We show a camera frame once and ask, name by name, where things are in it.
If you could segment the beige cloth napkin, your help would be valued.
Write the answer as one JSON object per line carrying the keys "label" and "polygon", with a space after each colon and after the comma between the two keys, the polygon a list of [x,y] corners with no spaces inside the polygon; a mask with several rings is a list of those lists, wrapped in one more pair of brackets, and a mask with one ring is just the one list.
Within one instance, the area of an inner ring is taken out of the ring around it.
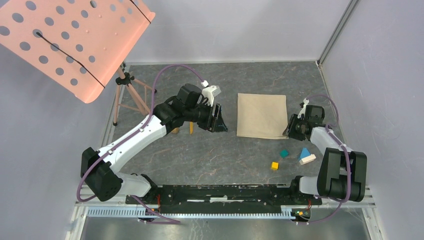
{"label": "beige cloth napkin", "polygon": [[279,94],[237,94],[238,137],[285,140],[288,126],[286,96]]}

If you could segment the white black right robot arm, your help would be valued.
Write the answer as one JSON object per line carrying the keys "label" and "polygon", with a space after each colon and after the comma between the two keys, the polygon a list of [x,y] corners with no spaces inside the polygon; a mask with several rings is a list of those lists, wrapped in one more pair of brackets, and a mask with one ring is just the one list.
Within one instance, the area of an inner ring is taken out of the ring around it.
{"label": "white black right robot arm", "polygon": [[290,117],[283,135],[294,140],[308,140],[322,153],[317,176],[297,176],[297,185],[289,189],[289,199],[302,204],[309,195],[332,200],[361,202],[365,196],[367,156],[347,147],[324,124],[325,110],[321,106],[303,103],[298,114]]}

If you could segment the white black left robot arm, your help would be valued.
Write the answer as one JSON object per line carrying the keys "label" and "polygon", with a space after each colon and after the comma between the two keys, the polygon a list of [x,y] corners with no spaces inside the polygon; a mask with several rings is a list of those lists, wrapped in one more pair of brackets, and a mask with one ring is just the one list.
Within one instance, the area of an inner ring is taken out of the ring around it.
{"label": "white black left robot arm", "polygon": [[153,203],[157,190],[153,182],[143,175],[122,173],[123,166],[154,141],[180,128],[185,122],[193,122],[211,133],[227,132],[222,118],[221,105],[215,97],[221,93],[217,85],[203,89],[183,85],[177,95],[153,108],[141,123],[116,141],[98,150],[88,147],[82,152],[80,175],[101,202],[115,195],[134,195],[145,204]]}

